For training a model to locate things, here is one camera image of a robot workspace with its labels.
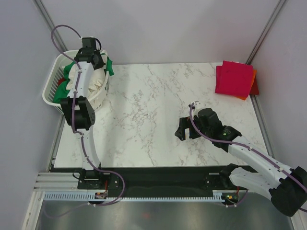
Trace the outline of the cream white t shirt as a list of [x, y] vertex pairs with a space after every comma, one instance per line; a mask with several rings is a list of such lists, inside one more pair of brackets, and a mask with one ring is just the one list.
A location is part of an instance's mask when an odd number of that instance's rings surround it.
[[[100, 99], [98, 94], [103, 90], [103, 85], [105, 83], [106, 80], [106, 67], [103, 67], [104, 70], [102, 69], [97, 69], [93, 72], [90, 82], [89, 82], [89, 88], [88, 88], [88, 100], [92, 106], [92, 108], [94, 110], [97, 110], [104, 99]], [[68, 73], [68, 84], [65, 87], [65, 90], [67, 90], [68, 92], [70, 92], [73, 88], [73, 80], [75, 78], [77, 72], [77, 66], [76, 64], [73, 62], [72, 63], [72, 67], [69, 70]]]

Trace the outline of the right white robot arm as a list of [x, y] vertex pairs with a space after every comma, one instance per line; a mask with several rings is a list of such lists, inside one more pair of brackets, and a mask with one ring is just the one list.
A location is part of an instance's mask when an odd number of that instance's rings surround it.
[[175, 136], [181, 141], [186, 138], [203, 137], [215, 147], [241, 159], [255, 172], [241, 166], [229, 164], [220, 173], [220, 184], [224, 188], [233, 186], [251, 190], [271, 201], [273, 206], [288, 217], [307, 201], [307, 172], [295, 169], [261, 153], [238, 130], [225, 126], [211, 108], [201, 108], [195, 101], [189, 104], [189, 116], [179, 120]]

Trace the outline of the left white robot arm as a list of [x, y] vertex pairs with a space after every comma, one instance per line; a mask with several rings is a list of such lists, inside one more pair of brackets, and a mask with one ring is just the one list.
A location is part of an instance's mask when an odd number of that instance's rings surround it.
[[88, 190], [105, 187], [105, 176], [100, 172], [101, 162], [94, 144], [95, 111], [88, 100], [91, 77], [95, 70], [102, 69], [105, 65], [97, 44], [100, 42], [94, 37], [82, 38], [82, 47], [73, 59], [75, 74], [71, 80], [72, 89], [60, 101], [67, 124], [80, 141], [82, 169], [78, 189]]

